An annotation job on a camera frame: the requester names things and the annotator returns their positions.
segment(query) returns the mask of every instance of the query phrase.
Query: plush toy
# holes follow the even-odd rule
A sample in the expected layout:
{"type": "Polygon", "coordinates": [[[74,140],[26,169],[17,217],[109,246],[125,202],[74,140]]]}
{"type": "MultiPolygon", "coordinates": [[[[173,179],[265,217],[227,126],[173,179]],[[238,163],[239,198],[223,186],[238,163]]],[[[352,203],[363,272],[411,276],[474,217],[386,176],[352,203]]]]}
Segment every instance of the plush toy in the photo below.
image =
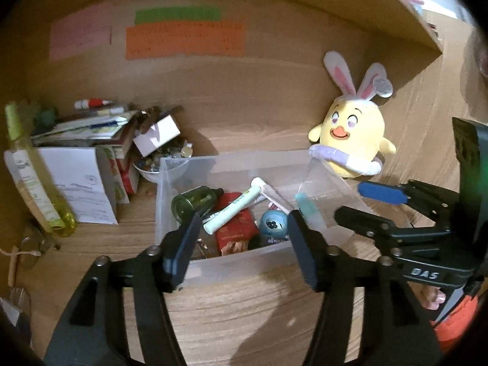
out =
{"type": "Polygon", "coordinates": [[[369,66],[363,82],[356,92],[351,73],[344,58],[335,51],[324,57],[325,68],[341,89],[342,95],[334,100],[324,122],[308,133],[309,153],[328,163],[334,172],[344,178],[370,176],[381,171],[378,152],[394,154],[396,147],[383,137],[385,122],[373,96],[390,97],[393,88],[380,63],[369,66]]]}

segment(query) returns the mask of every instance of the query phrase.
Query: yellow transparent bottle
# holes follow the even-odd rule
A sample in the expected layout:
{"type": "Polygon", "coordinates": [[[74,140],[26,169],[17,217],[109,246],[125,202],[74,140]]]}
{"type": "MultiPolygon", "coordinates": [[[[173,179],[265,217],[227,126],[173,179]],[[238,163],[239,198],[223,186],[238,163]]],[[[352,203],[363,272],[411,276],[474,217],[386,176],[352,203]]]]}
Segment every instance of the yellow transparent bottle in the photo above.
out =
{"type": "Polygon", "coordinates": [[[68,237],[76,229],[76,220],[66,200],[54,186],[51,176],[30,138],[24,133],[15,102],[5,106],[10,149],[20,176],[52,231],[68,237]]]}

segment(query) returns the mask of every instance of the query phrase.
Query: transparent plastic bin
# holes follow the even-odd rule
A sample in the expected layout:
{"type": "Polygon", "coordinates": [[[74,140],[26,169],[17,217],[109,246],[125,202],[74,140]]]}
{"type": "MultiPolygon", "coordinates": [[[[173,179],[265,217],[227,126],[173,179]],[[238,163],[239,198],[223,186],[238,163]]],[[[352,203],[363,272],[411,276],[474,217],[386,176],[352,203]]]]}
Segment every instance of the transparent plastic bin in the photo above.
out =
{"type": "MultiPolygon", "coordinates": [[[[248,152],[221,156],[192,157],[181,167],[181,176],[174,175],[174,160],[161,160],[156,198],[155,244],[178,227],[171,213],[171,200],[180,193],[205,185],[223,188],[226,192],[244,192],[255,177],[262,178],[295,208],[297,193],[306,193],[321,211],[328,227],[323,232],[329,244],[341,246],[353,234],[337,226],[335,210],[342,206],[370,211],[346,182],[328,166],[314,160],[307,150],[279,152],[248,152]],[[168,167],[172,170],[171,180],[168,167]]],[[[264,201],[251,207],[255,220],[267,210],[264,201]]],[[[228,256],[192,260],[182,286],[208,285],[254,277],[266,271],[296,263],[291,242],[283,242],[260,249],[228,256]]]]}

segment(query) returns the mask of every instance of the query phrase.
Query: screw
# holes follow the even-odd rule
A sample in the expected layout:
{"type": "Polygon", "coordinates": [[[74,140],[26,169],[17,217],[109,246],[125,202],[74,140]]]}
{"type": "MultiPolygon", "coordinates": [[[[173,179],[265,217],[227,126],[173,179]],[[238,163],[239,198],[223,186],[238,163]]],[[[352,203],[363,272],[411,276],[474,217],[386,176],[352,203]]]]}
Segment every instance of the screw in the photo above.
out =
{"type": "Polygon", "coordinates": [[[95,264],[97,267],[102,267],[108,263],[108,260],[109,260],[108,256],[98,256],[95,259],[95,264]]]}
{"type": "Polygon", "coordinates": [[[150,256],[155,256],[158,255],[159,252],[161,251],[161,248],[157,245],[152,245],[147,248],[146,253],[150,256]]]}
{"type": "Polygon", "coordinates": [[[400,257],[403,254],[403,251],[400,248],[391,248],[390,253],[396,257],[400,257]]]}
{"type": "Polygon", "coordinates": [[[329,256],[338,256],[341,254],[341,249],[339,249],[337,246],[331,245],[327,247],[327,254],[329,256]]]}
{"type": "Polygon", "coordinates": [[[393,265],[393,260],[389,256],[380,256],[378,258],[378,261],[380,262],[381,265],[384,265],[385,267],[390,267],[393,265]]]}

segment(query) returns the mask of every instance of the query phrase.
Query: green glass bottle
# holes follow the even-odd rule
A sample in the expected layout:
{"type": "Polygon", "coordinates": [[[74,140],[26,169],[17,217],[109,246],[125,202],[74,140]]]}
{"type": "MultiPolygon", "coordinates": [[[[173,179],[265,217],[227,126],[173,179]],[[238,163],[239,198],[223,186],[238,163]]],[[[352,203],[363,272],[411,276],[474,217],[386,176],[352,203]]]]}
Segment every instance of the green glass bottle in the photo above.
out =
{"type": "Polygon", "coordinates": [[[24,133],[15,102],[5,106],[5,116],[10,150],[30,196],[55,234],[60,237],[71,235],[77,226],[73,212],[52,182],[29,136],[24,133]]]}
{"type": "Polygon", "coordinates": [[[223,193],[224,190],[221,188],[211,189],[207,186],[199,186],[181,193],[171,200],[173,216],[180,223],[193,211],[204,217],[212,211],[223,193]]]}

